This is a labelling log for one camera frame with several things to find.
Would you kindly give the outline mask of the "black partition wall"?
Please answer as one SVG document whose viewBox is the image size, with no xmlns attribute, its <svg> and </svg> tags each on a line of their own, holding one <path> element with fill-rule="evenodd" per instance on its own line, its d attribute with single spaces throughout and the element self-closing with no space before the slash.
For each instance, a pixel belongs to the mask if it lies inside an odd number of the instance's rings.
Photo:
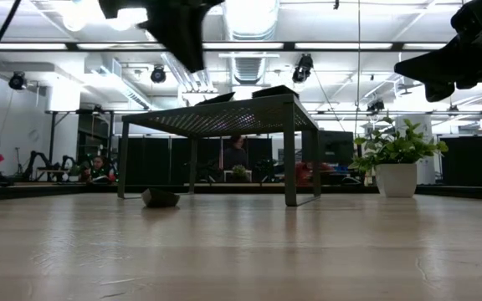
<svg viewBox="0 0 482 301">
<path fill-rule="evenodd" d="M 225 139 L 201 139 L 197 143 L 197 182 L 233 182 L 219 165 L 229 148 Z M 270 173 L 272 140 L 248 137 L 244 142 L 249 178 L 263 180 Z M 186 138 L 131 137 L 128 140 L 128 185 L 185 185 L 189 182 L 192 142 Z"/>
<path fill-rule="evenodd" d="M 441 159 L 442 183 L 482 186 L 482 136 L 442 137 L 448 150 Z"/>
</svg>

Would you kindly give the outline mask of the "white cylindrical column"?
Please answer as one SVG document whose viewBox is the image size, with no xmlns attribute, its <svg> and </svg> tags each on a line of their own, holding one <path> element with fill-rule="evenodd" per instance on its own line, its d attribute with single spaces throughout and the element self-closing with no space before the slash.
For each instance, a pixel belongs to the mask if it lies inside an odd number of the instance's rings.
<svg viewBox="0 0 482 301">
<path fill-rule="evenodd" d="M 407 128 L 404 120 L 409 120 L 412 125 L 419 124 L 419 127 L 414 130 L 416 134 L 423 133 L 423 141 L 429 142 L 433 138 L 432 121 L 430 115 L 399 115 L 395 119 L 395 126 L 405 134 Z M 417 184 L 430 185 L 435 183 L 435 165 L 434 158 L 427 156 L 419 159 L 417 165 Z"/>
</svg>

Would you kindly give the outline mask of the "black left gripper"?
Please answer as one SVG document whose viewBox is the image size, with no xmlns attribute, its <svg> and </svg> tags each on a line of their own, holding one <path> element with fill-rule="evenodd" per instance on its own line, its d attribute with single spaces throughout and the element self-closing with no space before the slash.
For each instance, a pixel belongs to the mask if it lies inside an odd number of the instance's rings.
<svg viewBox="0 0 482 301">
<path fill-rule="evenodd" d="M 106 18 L 121 9 L 144 8 L 148 19 L 138 23 L 190 73 L 204 70 L 202 23 L 208 11 L 224 0 L 98 0 Z"/>
</svg>

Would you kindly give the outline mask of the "grey perforated metal shelf riser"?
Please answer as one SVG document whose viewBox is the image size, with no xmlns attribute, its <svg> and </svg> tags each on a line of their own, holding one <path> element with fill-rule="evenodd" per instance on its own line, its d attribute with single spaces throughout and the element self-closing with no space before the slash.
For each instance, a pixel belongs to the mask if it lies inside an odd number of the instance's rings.
<svg viewBox="0 0 482 301">
<path fill-rule="evenodd" d="M 311 141 L 317 144 L 319 127 L 293 95 L 261 97 L 123 116 L 117 187 L 117 196 L 120 199 L 125 197 L 126 191 L 126 162 L 131 125 L 184 136 L 192 142 L 189 176 L 191 193 L 194 192 L 196 183 L 197 142 L 199 139 L 280 132 L 283 134 L 285 152 L 285 205 L 299 207 L 320 198 L 320 155 L 317 150 L 314 150 L 312 154 L 313 196 L 303 201 L 297 198 L 295 132 L 297 130 L 309 131 Z"/>
</svg>

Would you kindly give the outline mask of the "thin vertical hanging pole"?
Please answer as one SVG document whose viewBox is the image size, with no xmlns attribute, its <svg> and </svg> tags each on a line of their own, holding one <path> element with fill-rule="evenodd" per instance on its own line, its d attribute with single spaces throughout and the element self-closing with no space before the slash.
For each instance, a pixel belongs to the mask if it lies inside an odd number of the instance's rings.
<svg viewBox="0 0 482 301">
<path fill-rule="evenodd" d="M 360 77 L 361 77 L 361 41 L 362 41 L 362 0 L 357 0 L 357 62 L 356 62 L 356 99 L 355 99 L 355 120 L 354 136 L 357 136 L 358 112 L 360 103 Z"/>
</svg>

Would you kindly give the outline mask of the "person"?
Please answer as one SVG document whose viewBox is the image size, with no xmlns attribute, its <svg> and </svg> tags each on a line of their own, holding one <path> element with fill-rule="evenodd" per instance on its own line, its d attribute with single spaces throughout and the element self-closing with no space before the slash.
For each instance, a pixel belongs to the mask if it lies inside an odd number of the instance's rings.
<svg viewBox="0 0 482 301">
<path fill-rule="evenodd" d="M 320 171 L 334 171 L 335 169 L 326 164 L 320 163 Z M 295 183 L 297 186 L 313 186 L 311 162 L 301 161 L 295 164 Z"/>
<path fill-rule="evenodd" d="M 91 166 L 81 172 L 80 180 L 94 183 L 112 183 L 116 180 L 115 171 L 106 163 L 103 156 L 96 156 L 92 160 Z"/>
<path fill-rule="evenodd" d="M 241 135 L 232 135 L 228 147 L 223 153 L 223 169 L 231 171 L 235 166 L 249 168 L 247 153 L 244 149 L 244 138 Z"/>
</svg>

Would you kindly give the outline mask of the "overhead light bar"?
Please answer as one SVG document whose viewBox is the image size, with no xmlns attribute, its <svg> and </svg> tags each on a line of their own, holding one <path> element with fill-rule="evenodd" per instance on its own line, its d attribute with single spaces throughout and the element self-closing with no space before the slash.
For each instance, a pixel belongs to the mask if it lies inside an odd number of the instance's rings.
<svg viewBox="0 0 482 301">
<path fill-rule="evenodd" d="M 206 42 L 206 52 L 422 52 L 444 47 L 444 43 L 424 42 Z M 77 43 L 16 42 L 0 43 L 2 52 L 161 52 L 155 42 Z"/>
</svg>

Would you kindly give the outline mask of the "black background box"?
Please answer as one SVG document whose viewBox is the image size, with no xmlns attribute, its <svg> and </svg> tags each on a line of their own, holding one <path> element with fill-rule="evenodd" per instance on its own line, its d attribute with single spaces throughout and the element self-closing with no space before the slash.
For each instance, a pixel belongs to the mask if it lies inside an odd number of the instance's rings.
<svg viewBox="0 0 482 301">
<path fill-rule="evenodd" d="M 353 139 L 352 132 L 320 131 L 320 160 L 338 166 L 349 166 L 353 159 Z"/>
</svg>

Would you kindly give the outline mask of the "green plant in white pot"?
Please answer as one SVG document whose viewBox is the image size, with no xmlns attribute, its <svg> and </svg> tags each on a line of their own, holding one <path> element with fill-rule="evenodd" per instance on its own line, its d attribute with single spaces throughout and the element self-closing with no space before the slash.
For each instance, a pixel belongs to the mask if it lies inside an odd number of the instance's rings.
<svg viewBox="0 0 482 301">
<path fill-rule="evenodd" d="M 398 126 L 388 115 L 382 121 L 389 124 L 387 133 L 373 130 L 368 136 L 354 140 L 362 154 L 352 158 L 349 168 L 367 176 L 373 174 L 379 193 L 385 197 L 412 197 L 418 184 L 417 163 L 441 155 L 449 148 L 443 141 L 426 138 L 419 123 L 404 119 L 403 125 Z"/>
</svg>

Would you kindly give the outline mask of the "black square mini plate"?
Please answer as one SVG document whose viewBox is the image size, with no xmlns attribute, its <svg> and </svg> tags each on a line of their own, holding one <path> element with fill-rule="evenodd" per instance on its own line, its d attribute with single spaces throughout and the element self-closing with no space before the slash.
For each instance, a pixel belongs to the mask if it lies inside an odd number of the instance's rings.
<svg viewBox="0 0 482 301">
<path fill-rule="evenodd" d="M 219 104 L 219 103 L 224 103 L 224 102 L 229 102 L 233 96 L 235 95 L 234 92 L 231 92 L 231 93 L 227 93 L 227 94 L 221 94 L 221 95 L 218 95 L 214 98 L 211 98 L 211 99 L 206 99 L 204 101 L 201 101 L 199 103 L 196 104 L 196 106 L 200 106 L 200 105 L 212 105 L 212 104 Z"/>
<path fill-rule="evenodd" d="M 293 95 L 297 99 L 300 97 L 296 92 L 293 90 L 285 90 L 285 89 L 262 89 L 252 93 L 252 98 L 261 98 L 261 97 L 273 97 L 279 95 Z"/>
<path fill-rule="evenodd" d="M 290 89 L 286 85 L 278 85 L 266 89 L 257 90 L 254 92 L 254 94 L 295 94 L 295 91 Z"/>
</svg>

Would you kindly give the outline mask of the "black teardrop mini plate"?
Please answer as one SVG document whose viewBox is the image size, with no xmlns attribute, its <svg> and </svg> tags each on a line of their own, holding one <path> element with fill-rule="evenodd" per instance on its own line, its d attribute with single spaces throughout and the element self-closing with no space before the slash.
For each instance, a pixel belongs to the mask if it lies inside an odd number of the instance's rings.
<svg viewBox="0 0 482 301">
<path fill-rule="evenodd" d="M 180 196 L 169 191 L 147 188 L 144 192 L 142 192 L 141 199 L 146 207 L 164 208 L 175 207 L 180 200 Z"/>
</svg>

